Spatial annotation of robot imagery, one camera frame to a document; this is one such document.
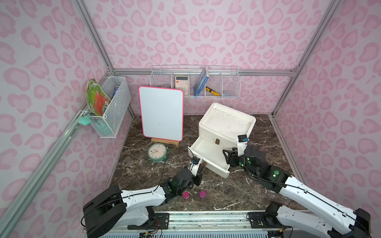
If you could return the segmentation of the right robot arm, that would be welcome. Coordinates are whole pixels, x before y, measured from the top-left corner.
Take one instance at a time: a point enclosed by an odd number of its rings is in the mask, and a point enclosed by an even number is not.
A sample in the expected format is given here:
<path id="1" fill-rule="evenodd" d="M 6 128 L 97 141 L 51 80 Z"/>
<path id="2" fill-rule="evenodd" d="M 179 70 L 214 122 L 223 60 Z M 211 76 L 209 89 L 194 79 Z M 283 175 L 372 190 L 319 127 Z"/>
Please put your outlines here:
<path id="1" fill-rule="evenodd" d="M 320 238 L 369 238 L 371 215 L 359 208 L 340 205 L 309 188 L 288 171 L 269 165 L 266 155 L 248 145 L 244 150 L 224 149 L 228 165 L 239 166 L 249 178 L 263 187 L 281 194 L 307 208 L 311 213 L 298 212 L 278 202 L 271 202 L 264 217 L 268 224 L 279 223 Z"/>

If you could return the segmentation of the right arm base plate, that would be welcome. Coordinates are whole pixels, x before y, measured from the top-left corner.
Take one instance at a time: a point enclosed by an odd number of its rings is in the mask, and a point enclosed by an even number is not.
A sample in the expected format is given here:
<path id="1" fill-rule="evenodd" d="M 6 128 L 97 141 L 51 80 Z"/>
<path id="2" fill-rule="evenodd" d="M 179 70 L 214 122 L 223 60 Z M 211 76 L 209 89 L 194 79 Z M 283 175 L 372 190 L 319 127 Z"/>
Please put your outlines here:
<path id="1" fill-rule="evenodd" d="M 250 221 L 252 229 L 280 229 L 282 225 L 275 216 L 269 215 L 266 212 L 249 212 L 246 215 Z"/>

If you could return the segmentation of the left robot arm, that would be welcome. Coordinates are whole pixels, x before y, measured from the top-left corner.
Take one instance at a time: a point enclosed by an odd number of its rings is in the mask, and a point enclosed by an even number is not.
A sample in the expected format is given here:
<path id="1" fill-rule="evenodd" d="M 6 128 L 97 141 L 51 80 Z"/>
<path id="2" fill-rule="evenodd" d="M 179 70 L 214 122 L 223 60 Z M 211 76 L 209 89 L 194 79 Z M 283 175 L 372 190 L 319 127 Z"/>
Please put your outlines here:
<path id="1" fill-rule="evenodd" d="M 193 162 L 152 188 L 122 190 L 117 185 L 107 188 L 83 207 L 81 223 L 87 237 L 99 238 L 114 227 L 152 228 L 157 224 L 153 208 L 179 199 L 194 185 L 199 186 L 204 167 Z"/>

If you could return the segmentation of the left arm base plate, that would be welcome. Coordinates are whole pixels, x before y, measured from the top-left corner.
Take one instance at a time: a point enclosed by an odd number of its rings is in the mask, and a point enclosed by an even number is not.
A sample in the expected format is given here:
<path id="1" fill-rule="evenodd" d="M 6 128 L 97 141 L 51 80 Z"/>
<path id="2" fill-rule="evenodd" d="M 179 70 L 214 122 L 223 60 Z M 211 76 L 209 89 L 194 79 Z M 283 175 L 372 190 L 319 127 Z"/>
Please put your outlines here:
<path id="1" fill-rule="evenodd" d="M 128 230 L 154 230 L 162 229 L 167 230 L 170 221 L 169 213 L 155 213 L 153 217 L 150 217 L 147 222 L 141 226 L 128 225 Z"/>

